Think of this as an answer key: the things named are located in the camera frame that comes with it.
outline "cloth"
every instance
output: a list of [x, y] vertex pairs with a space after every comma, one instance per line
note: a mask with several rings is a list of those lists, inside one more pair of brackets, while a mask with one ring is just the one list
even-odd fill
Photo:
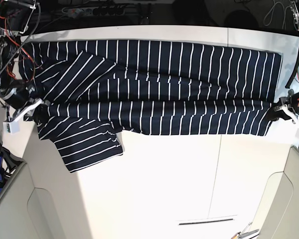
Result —
[[[265, 135], [282, 57], [184, 42], [33, 42], [35, 97], [49, 100], [40, 139], [70, 172], [123, 153], [116, 133]], [[33, 64], [19, 62], [24, 78]]]

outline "striped shirt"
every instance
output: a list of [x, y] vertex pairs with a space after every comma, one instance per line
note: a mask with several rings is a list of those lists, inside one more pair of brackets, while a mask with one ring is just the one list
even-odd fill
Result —
[[[123, 153], [116, 133], [265, 135], [282, 57], [184, 42], [28, 43], [33, 97], [49, 100], [40, 139], [70, 172]], [[25, 79], [30, 60], [19, 62]]]

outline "navy striped garment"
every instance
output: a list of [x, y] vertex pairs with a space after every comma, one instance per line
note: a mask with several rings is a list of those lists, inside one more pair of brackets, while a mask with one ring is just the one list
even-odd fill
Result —
[[[70, 172], [123, 153], [116, 133], [265, 135], [282, 57], [183, 42], [89, 40], [28, 43], [37, 65], [40, 139]], [[20, 61], [30, 79], [33, 64]]]

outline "shirt sleeve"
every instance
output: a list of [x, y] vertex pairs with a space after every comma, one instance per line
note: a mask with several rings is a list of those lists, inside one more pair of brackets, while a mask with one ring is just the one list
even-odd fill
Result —
[[72, 173], [122, 155], [112, 126], [95, 119], [51, 117], [38, 127], [40, 139], [50, 139]]

